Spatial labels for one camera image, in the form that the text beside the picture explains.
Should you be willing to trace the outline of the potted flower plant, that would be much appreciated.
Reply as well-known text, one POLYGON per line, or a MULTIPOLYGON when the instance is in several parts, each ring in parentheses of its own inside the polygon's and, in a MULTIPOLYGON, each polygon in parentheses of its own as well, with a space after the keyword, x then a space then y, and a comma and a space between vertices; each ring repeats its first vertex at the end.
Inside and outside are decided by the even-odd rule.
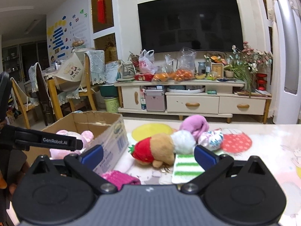
POLYGON ((249 43, 243 43, 243 49, 232 45, 232 53, 229 55, 230 62, 224 66, 224 72, 231 71, 234 78, 242 80, 245 83, 244 89, 251 97, 255 90, 256 74, 260 69, 270 68, 273 62, 271 52, 255 50, 249 43))

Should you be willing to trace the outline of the purple fleece hat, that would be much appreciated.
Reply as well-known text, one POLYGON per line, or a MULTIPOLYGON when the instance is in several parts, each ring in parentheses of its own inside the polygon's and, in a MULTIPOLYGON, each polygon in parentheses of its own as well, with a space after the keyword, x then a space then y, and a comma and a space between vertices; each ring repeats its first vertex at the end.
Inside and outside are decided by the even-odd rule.
POLYGON ((202 115, 192 115, 187 117, 180 125, 179 130, 185 130, 192 134, 194 139, 198 141, 201 134, 209 130, 209 124, 202 115))

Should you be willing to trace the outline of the white air conditioner tower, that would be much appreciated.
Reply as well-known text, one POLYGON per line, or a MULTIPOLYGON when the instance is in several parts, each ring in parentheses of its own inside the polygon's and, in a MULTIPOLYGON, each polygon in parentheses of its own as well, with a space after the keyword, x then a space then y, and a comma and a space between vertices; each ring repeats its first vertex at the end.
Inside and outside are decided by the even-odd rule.
POLYGON ((300 1, 273 0, 273 122, 296 124, 300 116, 300 1))

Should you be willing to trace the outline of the magenta knitted hat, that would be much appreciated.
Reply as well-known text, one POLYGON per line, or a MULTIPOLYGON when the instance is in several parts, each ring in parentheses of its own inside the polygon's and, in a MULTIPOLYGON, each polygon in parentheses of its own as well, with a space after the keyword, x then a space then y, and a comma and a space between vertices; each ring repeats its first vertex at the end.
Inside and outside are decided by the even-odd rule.
POLYGON ((101 177, 107 180, 109 183, 115 185, 118 191, 120 191, 124 185, 141 184, 141 181, 138 178, 126 173, 121 173, 117 170, 106 172, 102 174, 101 177))

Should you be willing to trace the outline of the floral white knotted cloth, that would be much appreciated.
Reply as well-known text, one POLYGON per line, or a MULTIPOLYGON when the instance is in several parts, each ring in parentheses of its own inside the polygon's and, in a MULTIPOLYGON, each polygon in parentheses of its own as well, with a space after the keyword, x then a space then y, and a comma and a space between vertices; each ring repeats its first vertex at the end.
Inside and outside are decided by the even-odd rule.
POLYGON ((210 151, 216 151, 221 148, 223 138, 223 133, 220 130, 207 131, 202 133, 198 138, 198 145, 201 145, 210 151))

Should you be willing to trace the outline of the white fluffy pompom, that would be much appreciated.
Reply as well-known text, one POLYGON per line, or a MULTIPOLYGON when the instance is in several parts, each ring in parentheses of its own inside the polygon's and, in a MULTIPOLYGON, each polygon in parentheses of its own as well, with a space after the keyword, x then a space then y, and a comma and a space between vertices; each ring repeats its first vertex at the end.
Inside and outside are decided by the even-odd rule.
POLYGON ((191 155, 196 147, 194 136, 186 130, 180 130, 171 134, 173 151, 177 155, 191 155))

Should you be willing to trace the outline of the cardboard box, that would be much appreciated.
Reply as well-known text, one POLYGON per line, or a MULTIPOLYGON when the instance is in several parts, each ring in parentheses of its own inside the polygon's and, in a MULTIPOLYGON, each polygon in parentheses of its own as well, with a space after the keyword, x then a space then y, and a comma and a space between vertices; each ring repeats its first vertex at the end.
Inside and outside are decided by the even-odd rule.
POLYGON ((83 136, 83 154, 96 145, 102 146, 103 152, 97 152, 88 159, 91 169, 99 175, 112 171, 129 145, 125 123, 117 113, 73 112, 42 129, 53 134, 62 130, 83 136))

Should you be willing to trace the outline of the red stacked stand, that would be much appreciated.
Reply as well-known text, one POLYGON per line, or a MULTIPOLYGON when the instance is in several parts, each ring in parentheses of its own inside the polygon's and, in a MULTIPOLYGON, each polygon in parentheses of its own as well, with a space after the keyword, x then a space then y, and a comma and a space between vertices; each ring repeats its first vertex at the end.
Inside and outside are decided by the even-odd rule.
POLYGON ((267 74, 265 73, 256 73, 256 84, 257 90, 265 91, 267 85, 267 74))

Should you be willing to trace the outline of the green striped white cloth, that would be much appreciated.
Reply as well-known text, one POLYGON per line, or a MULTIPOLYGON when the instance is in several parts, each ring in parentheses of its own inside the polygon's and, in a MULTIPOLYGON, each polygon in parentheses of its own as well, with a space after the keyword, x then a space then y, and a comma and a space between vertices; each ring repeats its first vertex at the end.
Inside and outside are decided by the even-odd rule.
POLYGON ((184 184, 204 173, 204 169, 196 162, 194 155, 176 155, 171 182, 184 184))

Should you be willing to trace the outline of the bag of oranges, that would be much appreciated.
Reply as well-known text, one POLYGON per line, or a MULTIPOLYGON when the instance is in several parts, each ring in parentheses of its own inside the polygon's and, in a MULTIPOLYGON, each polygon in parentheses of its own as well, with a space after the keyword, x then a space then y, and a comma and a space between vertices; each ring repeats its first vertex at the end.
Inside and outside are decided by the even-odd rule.
POLYGON ((178 66, 175 72, 175 81, 193 80, 195 75, 196 51, 192 48, 183 47, 180 50, 178 66))

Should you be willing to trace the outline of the brown strawberry plush bear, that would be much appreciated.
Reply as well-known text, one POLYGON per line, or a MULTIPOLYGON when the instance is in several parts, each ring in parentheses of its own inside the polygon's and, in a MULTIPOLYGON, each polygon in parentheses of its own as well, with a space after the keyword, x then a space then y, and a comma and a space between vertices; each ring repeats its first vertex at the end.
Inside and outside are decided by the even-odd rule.
POLYGON ((160 168, 164 164, 173 165, 175 161, 173 140, 165 133, 137 142, 129 147, 128 152, 140 165, 151 165, 154 168, 160 168))

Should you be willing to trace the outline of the green trash bin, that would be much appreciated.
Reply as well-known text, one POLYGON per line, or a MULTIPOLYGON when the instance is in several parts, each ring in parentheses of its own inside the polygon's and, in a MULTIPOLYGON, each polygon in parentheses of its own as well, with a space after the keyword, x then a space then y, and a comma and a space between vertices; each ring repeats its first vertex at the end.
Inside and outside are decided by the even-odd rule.
POLYGON ((120 107, 118 97, 104 97, 106 111, 110 113, 118 113, 118 108, 120 107))

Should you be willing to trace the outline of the pink pig plush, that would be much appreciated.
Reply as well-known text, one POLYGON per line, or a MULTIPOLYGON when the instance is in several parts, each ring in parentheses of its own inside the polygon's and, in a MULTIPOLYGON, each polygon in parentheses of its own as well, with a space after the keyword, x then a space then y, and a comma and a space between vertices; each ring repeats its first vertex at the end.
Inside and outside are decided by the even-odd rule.
POLYGON ((52 159, 61 160, 71 153, 82 154, 93 139, 94 135, 91 131, 83 131, 79 134, 77 132, 59 130, 56 132, 56 137, 47 141, 49 144, 56 146, 56 148, 49 150, 52 159))

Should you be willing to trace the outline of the white red plastic bag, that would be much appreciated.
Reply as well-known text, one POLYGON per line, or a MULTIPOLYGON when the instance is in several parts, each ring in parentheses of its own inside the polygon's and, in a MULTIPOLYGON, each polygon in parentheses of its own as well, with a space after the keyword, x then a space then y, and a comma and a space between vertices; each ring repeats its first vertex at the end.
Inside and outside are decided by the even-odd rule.
POLYGON ((141 74, 154 75, 158 67, 154 65, 154 50, 143 50, 139 56, 139 70, 141 74))

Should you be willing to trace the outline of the cream TV cabinet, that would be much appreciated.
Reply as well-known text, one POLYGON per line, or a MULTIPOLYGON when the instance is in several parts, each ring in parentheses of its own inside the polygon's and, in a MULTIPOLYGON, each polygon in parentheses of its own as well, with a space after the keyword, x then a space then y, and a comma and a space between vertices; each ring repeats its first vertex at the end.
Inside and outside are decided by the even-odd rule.
POLYGON ((244 82, 231 80, 189 80, 183 82, 128 81, 115 83, 118 89, 120 113, 185 116, 200 114, 205 117, 225 118, 231 123, 234 115, 259 115, 266 123, 271 94, 243 91, 244 82), (164 90, 166 110, 146 109, 145 91, 164 90))

